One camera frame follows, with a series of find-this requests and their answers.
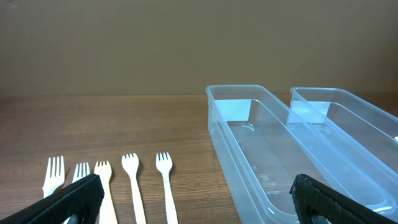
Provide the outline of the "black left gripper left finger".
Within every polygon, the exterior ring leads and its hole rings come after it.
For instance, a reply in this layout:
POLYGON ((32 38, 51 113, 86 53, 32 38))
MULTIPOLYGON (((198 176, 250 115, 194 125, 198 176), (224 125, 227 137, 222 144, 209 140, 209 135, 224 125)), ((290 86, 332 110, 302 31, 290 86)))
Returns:
POLYGON ((74 215, 77 223, 95 224, 103 199, 104 190, 100 176, 90 174, 2 219, 1 224, 63 223, 74 215))

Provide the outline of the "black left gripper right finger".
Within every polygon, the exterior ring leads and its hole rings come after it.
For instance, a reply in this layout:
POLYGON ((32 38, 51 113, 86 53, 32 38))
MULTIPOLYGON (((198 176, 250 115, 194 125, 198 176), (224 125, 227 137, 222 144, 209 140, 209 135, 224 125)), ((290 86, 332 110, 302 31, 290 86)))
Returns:
POLYGON ((290 188, 301 224, 397 224, 306 174, 290 188))

